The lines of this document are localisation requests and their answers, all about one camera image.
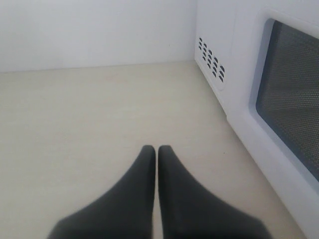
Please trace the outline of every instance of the beige surface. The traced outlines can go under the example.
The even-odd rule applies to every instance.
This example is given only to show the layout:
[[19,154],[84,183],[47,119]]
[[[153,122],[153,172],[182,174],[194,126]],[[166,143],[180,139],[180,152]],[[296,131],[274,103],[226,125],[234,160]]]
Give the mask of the beige surface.
[[[45,238],[109,189],[143,144],[171,144],[274,238],[304,238],[194,62],[0,74],[0,238]],[[154,228],[162,238],[157,198]]]

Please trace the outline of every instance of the white wall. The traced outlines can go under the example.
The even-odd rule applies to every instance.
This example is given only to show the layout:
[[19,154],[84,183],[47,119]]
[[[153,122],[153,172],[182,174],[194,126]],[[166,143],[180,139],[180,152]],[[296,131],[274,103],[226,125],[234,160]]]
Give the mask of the white wall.
[[2,0],[0,72],[192,60],[195,0]]

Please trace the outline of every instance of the white microwave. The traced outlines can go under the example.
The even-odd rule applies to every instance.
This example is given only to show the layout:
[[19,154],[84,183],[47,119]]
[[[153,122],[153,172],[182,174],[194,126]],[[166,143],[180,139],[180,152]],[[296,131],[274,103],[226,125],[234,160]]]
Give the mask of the white microwave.
[[319,238],[319,1],[199,0],[195,60],[307,238]]

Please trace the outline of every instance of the microwave window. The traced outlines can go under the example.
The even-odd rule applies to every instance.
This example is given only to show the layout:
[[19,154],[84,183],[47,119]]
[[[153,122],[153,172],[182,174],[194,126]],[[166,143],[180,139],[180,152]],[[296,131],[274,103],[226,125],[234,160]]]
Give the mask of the microwave window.
[[256,109],[319,181],[317,38],[275,21]]

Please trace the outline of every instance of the ventilation holes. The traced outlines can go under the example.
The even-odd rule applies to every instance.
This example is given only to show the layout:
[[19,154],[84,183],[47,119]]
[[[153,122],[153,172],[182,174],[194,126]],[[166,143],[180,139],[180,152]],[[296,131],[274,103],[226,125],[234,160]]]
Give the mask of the ventilation holes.
[[202,59],[206,62],[206,65],[209,69],[211,69],[211,73],[215,78],[219,78],[220,81],[224,82],[225,77],[225,68],[218,63],[218,59],[213,55],[211,49],[207,48],[207,44],[203,42],[203,39],[200,37],[198,41],[198,49],[201,52]]

